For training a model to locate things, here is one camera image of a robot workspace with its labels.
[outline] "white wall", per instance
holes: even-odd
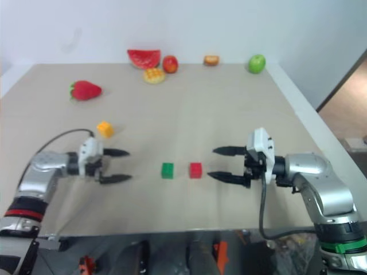
[[[2,5],[2,54],[11,64],[127,62],[127,48],[158,48],[191,63],[208,53],[226,63],[263,53],[268,62],[280,62],[315,107],[367,46],[365,0],[2,0]]]

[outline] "red cube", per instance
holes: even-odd
[[[190,179],[201,179],[202,166],[200,162],[190,163]]]

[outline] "strawberry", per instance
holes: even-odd
[[[85,80],[74,82],[70,86],[70,95],[73,99],[88,100],[99,96],[102,93],[101,87]]]

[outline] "watermelon slice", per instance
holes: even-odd
[[[161,60],[160,50],[127,50],[127,54],[136,67],[144,70],[157,67]]]

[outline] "red apple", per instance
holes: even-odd
[[[174,56],[165,56],[163,58],[163,69],[166,73],[175,73],[178,69],[178,61]]]

